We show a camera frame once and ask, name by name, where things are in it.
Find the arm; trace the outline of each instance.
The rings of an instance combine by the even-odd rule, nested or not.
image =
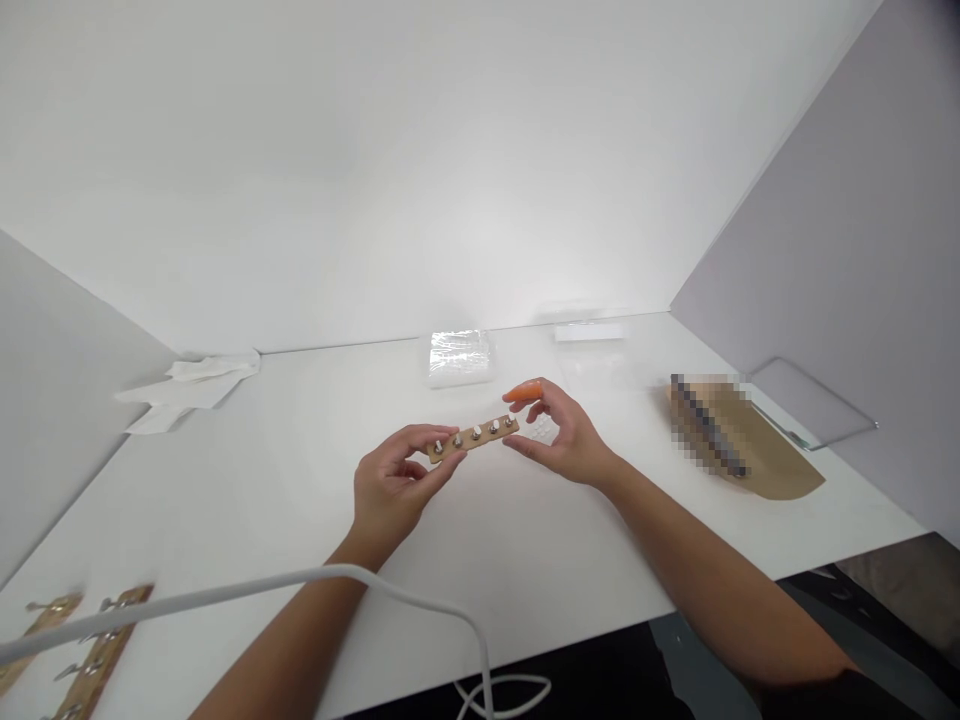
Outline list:
[[[365,456],[354,475],[354,522],[326,564],[378,572],[416,527],[465,452],[432,471],[406,458],[458,428],[412,425]],[[190,716],[191,720],[312,718],[366,586],[348,578],[308,583],[271,621]]]
[[[550,446],[518,435],[503,442],[526,457],[602,492],[636,536],[674,604],[704,643],[751,689],[837,677],[856,666],[776,583],[613,453],[583,408],[541,379],[545,412],[560,426]]]

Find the person's right hand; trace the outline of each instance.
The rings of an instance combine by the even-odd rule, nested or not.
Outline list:
[[[539,400],[518,400],[510,406],[510,412],[532,405],[528,423],[546,413],[560,426],[560,432],[550,445],[517,434],[505,437],[503,444],[567,480],[595,487],[602,484],[622,461],[600,438],[580,403],[549,380],[538,380],[543,396]],[[503,396],[504,402],[509,402],[509,394]]]

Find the hand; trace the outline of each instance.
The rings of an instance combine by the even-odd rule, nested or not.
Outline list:
[[[528,423],[536,420],[540,413],[546,413],[560,426],[560,432],[551,445],[516,434],[505,437],[503,444],[567,480],[598,487],[622,460],[600,438],[580,403],[549,380],[539,380],[542,397],[519,400],[510,406],[510,412],[520,412],[532,405],[527,413]],[[503,400],[509,402],[507,395]]]
[[[393,553],[467,453],[454,453],[430,472],[407,458],[459,431],[444,425],[408,425],[365,455],[353,476],[351,535],[387,556]]]

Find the person's left hand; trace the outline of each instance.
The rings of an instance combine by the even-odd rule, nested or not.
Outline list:
[[[408,425],[365,455],[353,476],[351,533],[387,555],[396,550],[467,453],[454,453],[430,472],[407,458],[459,431],[444,425]]]

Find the white wall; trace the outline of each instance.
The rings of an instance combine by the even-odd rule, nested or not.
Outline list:
[[[887,0],[673,312],[735,367],[785,355],[872,414],[837,452],[960,546],[958,72],[960,7]]]
[[[113,393],[175,356],[2,231],[0,337],[3,587],[143,413]]]
[[[0,1],[0,226],[178,351],[666,310],[878,2]]]

